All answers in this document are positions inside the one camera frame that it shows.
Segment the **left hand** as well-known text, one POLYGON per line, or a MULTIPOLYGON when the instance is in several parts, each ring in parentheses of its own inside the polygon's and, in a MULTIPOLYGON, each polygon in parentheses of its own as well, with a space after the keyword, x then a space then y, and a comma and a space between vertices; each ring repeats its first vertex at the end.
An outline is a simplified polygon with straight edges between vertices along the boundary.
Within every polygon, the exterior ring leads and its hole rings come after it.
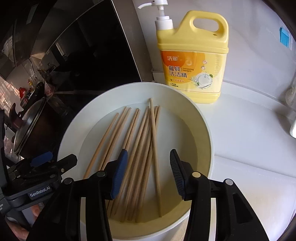
POLYGON ((14 218, 5 217, 8 226, 19 240, 26 240, 29 232, 20 226, 14 218))

